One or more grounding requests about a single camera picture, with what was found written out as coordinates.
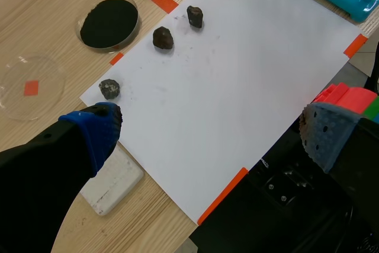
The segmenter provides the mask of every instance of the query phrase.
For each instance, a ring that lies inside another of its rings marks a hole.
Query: wooden table
[[[79,96],[111,65],[114,55],[88,50],[75,36],[74,20],[84,0],[0,0],[0,68],[28,53],[53,58],[66,72],[63,97],[38,120],[10,120],[0,114],[0,150],[29,141],[61,114],[84,107]],[[127,52],[166,14],[150,0],[134,0],[142,29]],[[316,0],[347,18],[325,0]],[[367,36],[378,27],[379,9],[359,25]],[[53,252],[170,253],[196,225],[145,174],[143,181],[110,214],[100,217],[78,195],[63,222]]]

